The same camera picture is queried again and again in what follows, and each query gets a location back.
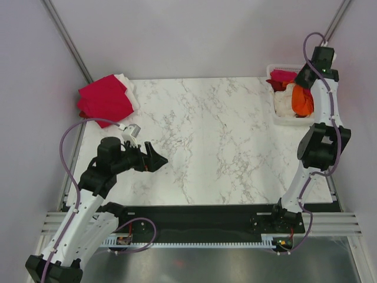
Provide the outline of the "orange t shirt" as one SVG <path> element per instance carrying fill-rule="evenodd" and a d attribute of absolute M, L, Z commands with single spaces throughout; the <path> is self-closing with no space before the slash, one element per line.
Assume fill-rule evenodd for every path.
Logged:
<path fill-rule="evenodd" d="M 292 110 L 302 117 L 314 113 L 314 101 L 309 89 L 295 85 L 292 90 Z"/>

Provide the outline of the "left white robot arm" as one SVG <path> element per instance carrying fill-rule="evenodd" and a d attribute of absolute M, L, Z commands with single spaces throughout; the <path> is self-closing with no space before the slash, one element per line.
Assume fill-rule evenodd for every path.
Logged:
<path fill-rule="evenodd" d="M 132 147 L 117 137 L 103 138 L 97 155 L 81 175 L 77 200 L 40 255 L 31 255 L 25 267 L 34 282 L 80 282 L 89 259 L 113 232 L 125 231 L 129 217 L 121 205 L 109 203 L 93 225 L 89 222 L 117 182 L 117 175 L 133 169 L 155 172 L 168 160 L 159 155 L 149 141 Z"/>

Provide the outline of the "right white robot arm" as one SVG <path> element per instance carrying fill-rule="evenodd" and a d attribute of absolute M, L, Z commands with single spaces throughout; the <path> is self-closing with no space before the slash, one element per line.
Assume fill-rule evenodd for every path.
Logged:
<path fill-rule="evenodd" d="M 338 109 L 339 74 L 332 68 L 335 51 L 317 46 L 299 72 L 296 83 L 309 87 L 314 102 L 314 123 L 297 148 L 299 167 L 288 191 L 272 209 L 271 228 L 283 232 L 302 220 L 303 206 L 319 176 L 331 175 L 351 138 Z"/>

